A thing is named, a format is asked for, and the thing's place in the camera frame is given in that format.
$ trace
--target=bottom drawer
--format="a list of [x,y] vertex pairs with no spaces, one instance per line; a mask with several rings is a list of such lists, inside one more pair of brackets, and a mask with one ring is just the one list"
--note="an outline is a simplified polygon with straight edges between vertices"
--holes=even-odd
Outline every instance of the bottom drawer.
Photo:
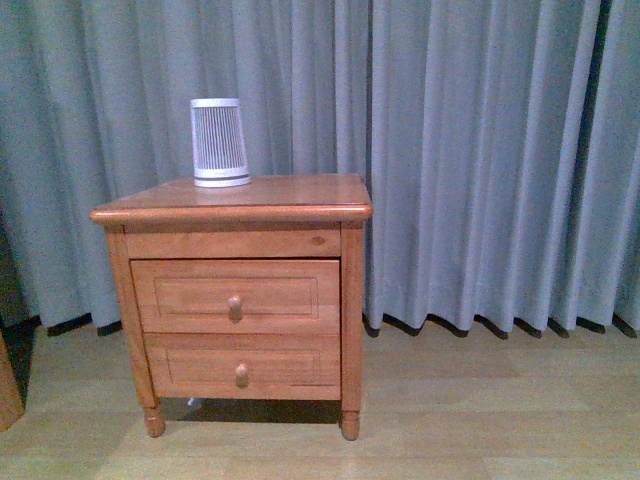
[[161,397],[340,398],[338,336],[147,334]]

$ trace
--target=white cylindrical object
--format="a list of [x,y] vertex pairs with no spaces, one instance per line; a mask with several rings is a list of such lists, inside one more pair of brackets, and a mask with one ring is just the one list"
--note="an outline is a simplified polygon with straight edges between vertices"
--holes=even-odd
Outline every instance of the white cylindrical object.
[[251,181],[237,98],[191,100],[194,183],[231,187]]

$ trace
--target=wooden furniture edge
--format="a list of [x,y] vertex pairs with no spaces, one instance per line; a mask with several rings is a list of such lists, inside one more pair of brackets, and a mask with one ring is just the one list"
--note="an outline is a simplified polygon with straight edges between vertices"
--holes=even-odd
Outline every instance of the wooden furniture edge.
[[260,205],[101,209],[90,218],[99,225],[198,224],[237,222],[357,222],[373,213],[371,204]]
[[346,440],[356,440],[360,433],[363,239],[363,222],[342,224],[341,427],[342,435]]
[[155,395],[151,372],[147,363],[147,355],[140,325],[138,304],[136,301],[127,245],[122,225],[105,227],[111,268],[116,284],[116,295],[120,304],[122,327],[129,348],[133,382],[136,387],[138,402],[144,409],[147,431],[157,437],[164,431],[164,419],[160,410],[160,401]]
[[9,354],[0,335],[0,432],[7,430],[24,414]]

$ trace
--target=nightstand top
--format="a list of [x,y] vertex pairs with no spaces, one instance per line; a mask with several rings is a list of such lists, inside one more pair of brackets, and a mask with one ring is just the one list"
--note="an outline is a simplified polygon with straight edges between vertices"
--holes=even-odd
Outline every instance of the nightstand top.
[[101,225],[362,221],[372,213],[360,176],[334,174],[252,177],[226,188],[182,178],[99,206],[91,219]]

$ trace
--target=turned wooden leg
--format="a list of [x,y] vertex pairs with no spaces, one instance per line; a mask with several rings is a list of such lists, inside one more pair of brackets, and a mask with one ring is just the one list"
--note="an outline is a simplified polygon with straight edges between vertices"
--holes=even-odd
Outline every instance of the turned wooden leg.
[[360,433],[360,412],[342,412],[342,436],[356,440]]
[[144,407],[144,423],[150,437],[156,438],[164,433],[165,423],[160,404],[155,407]]

